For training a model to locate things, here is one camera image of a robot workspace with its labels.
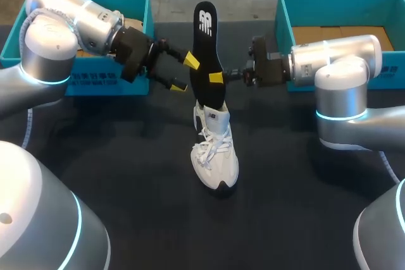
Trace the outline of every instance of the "blue box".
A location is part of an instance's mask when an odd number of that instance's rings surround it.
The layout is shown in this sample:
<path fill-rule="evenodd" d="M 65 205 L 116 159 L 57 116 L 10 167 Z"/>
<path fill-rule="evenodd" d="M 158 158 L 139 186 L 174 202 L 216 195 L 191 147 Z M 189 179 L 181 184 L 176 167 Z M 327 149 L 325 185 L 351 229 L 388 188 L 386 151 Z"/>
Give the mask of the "blue box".
<path fill-rule="evenodd" d="M 350 26 L 383 27 L 395 50 L 383 52 L 382 73 L 368 88 L 405 89 L 405 0 L 278 0 L 275 35 L 282 54 L 296 44 L 292 27 Z"/>
<path fill-rule="evenodd" d="M 93 1 L 111 11 L 117 9 L 126 18 L 143 21 L 143 32 L 151 37 L 154 36 L 153 15 L 149 0 Z M 5 68 L 21 61 L 18 36 L 26 17 L 24 3 L 0 54 L 1 64 Z M 76 58 L 66 95 L 147 95 L 149 80 L 146 77 L 137 77 L 133 83 L 128 83 L 120 78 L 122 68 L 122 65 L 109 58 Z"/>

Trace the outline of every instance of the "insole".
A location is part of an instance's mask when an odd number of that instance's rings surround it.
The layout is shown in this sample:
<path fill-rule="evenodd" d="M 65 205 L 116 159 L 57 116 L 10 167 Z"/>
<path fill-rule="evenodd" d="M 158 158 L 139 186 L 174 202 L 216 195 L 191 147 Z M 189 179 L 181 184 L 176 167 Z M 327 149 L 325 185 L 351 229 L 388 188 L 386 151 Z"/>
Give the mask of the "insole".
<path fill-rule="evenodd" d="M 194 10 L 193 55 L 200 62 L 198 70 L 190 69 L 190 81 L 195 97 L 202 106 L 219 109 L 225 99 L 225 84 L 218 81 L 223 71 L 216 51 L 218 17 L 214 4 L 204 1 Z"/>

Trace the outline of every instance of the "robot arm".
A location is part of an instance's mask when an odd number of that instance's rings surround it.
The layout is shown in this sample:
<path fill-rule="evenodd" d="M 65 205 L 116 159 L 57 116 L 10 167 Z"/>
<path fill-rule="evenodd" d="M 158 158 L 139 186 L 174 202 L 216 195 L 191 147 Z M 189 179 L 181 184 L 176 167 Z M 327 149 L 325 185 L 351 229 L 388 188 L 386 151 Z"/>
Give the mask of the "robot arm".
<path fill-rule="evenodd" d="M 0 70 L 0 118 L 62 98 L 78 45 L 91 54 L 114 58 L 123 65 L 121 78 L 128 82 L 146 74 L 170 90 L 184 91 L 187 85 L 156 74 L 162 52 L 193 69 L 199 67 L 189 51 L 124 27 L 123 15 L 91 0 L 27 0 L 26 11 L 20 33 L 22 61 Z"/>
<path fill-rule="evenodd" d="M 382 68 L 375 36 L 364 35 L 293 46 L 281 56 L 268 53 L 264 37 L 255 37 L 248 85 L 272 86 L 291 81 L 315 85 L 321 143 L 338 150 L 405 151 L 405 106 L 367 108 L 367 83 Z"/>
<path fill-rule="evenodd" d="M 0 117 L 61 99 L 77 52 L 65 24 L 45 15 L 29 26 L 21 63 L 0 70 Z"/>
<path fill-rule="evenodd" d="M 154 65 L 162 52 L 193 69 L 199 67 L 191 52 L 173 47 L 165 39 L 154 40 L 132 27 L 125 28 L 122 14 L 91 0 L 27 0 L 28 16 L 37 9 L 51 10 L 69 21 L 85 51 L 98 56 L 114 54 L 115 61 L 123 65 L 121 78 L 128 82 L 145 73 L 168 89 L 185 90 L 186 84 L 156 75 Z"/>

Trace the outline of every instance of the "sneaker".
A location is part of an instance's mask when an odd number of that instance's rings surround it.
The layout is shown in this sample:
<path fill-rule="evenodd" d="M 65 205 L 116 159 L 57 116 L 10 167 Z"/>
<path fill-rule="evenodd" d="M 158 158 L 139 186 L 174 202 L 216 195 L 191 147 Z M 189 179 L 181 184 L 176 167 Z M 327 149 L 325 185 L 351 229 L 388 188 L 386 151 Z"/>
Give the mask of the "sneaker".
<path fill-rule="evenodd" d="M 225 103 L 220 110 L 201 107 L 198 101 L 194 107 L 200 143 L 193 146 L 191 161 L 199 179 L 213 190 L 231 190 L 239 175 L 229 117 Z"/>

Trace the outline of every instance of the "black tablecloth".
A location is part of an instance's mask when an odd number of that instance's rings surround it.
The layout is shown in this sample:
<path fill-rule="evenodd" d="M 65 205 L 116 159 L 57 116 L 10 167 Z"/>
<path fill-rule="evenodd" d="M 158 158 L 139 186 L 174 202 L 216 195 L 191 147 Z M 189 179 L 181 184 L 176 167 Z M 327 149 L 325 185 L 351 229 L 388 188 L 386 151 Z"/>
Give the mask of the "black tablecloth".
<path fill-rule="evenodd" d="M 0 27 L 0 40 L 8 30 Z M 241 67 L 251 37 L 272 31 L 272 21 L 221 23 L 223 66 Z M 158 23 L 156 35 L 192 47 L 190 23 Z M 159 70 L 188 80 L 171 58 Z M 370 107 L 404 101 L 403 91 L 369 93 Z M 322 147 L 311 92 L 232 83 L 239 184 L 218 200 L 190 161 L 194 103 L 191 90 L 152 84 L 147 97 L 66 98 L 34 110 L 28 151 L 106 225 L 110 269 L 358 269 L 354 222 L 393 185 L 378 154 Z M 21 144 L 26 116 L 0 121 L 0 138 Z M 404 158 L 388 156 L 404 177 Z"/>

